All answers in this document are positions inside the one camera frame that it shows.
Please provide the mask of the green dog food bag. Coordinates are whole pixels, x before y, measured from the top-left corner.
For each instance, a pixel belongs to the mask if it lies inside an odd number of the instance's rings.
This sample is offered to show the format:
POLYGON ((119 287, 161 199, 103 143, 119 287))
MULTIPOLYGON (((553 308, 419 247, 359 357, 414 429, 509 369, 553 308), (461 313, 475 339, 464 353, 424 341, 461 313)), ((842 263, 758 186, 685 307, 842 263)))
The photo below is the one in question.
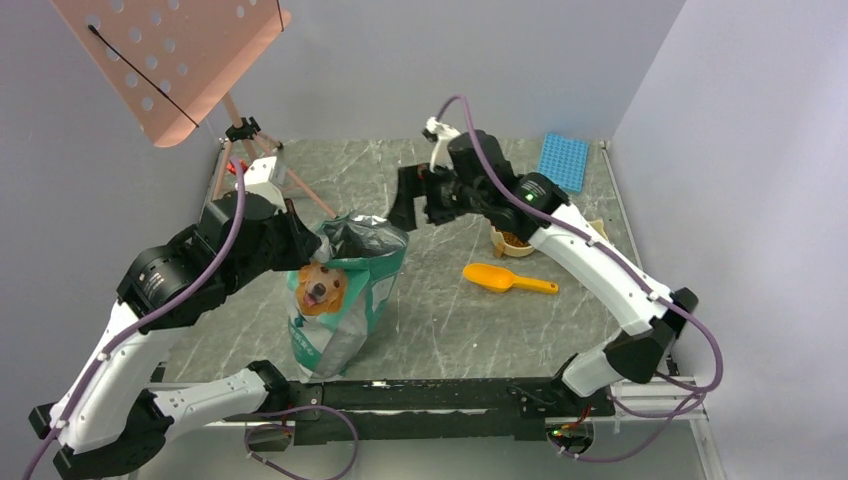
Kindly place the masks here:
POLYGON ((387 220, 347 215, 322 223, 329 256, 287 275, 284 300, 302 383, 341 379, 379 322, 403 265, 408 233, 387 220))

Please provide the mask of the orange plastic scoop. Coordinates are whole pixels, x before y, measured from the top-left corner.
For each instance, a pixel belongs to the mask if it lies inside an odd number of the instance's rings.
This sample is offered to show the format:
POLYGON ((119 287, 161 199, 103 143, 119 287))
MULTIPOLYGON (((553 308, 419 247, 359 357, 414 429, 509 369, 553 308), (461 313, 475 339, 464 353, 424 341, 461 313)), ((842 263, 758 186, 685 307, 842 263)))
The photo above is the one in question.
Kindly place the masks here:
POLYGON ((469 264, 464 267, 463 276, 466 280, 495 293, 505 293, 513 288, 545 294, 559 292, 556 283, 519 276, 509 269, 489 264, 469 264))

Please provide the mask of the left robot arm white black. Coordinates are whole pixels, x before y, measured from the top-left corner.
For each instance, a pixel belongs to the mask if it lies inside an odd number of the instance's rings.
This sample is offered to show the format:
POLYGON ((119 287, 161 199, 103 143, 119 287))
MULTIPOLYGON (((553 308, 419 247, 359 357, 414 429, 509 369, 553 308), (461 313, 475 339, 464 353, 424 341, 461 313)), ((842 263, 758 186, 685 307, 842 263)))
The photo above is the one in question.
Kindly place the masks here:
POLYGON ((320 244, 291 200, 229 193, 166 244, 142 251, 120 281, 107 327, 73 386, 30 412, 38 437, 59 445, 58 475, 122 476, 207 423, 242 414, 279 417, 290 386, 267 360, 179 392, 155 392, 149 383, 203 314, 268 271, 308 265, 320 244))

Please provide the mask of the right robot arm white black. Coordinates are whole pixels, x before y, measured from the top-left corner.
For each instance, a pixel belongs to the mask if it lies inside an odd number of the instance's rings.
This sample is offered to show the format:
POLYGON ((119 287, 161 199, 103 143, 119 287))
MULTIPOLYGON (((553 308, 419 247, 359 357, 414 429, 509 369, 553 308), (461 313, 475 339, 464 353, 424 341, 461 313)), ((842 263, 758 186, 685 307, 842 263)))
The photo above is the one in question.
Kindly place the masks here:
POLYGON ((673 291, 639 270, 546 176, 514 173, 498 140, 485 131, 454 135, 439 147, 451 166, 398 168, 388 213, 392 225, 416 229, 414 201, 419 197, 433 225, 479 214, 562 266, 618 323, 611 337, 573 355, 557 371, 551 390, 554 407, 576 415, 592 395, 613 383, 650 381, 686 325, 686 314, 697 306, 697 296, 687 288, 673 291))

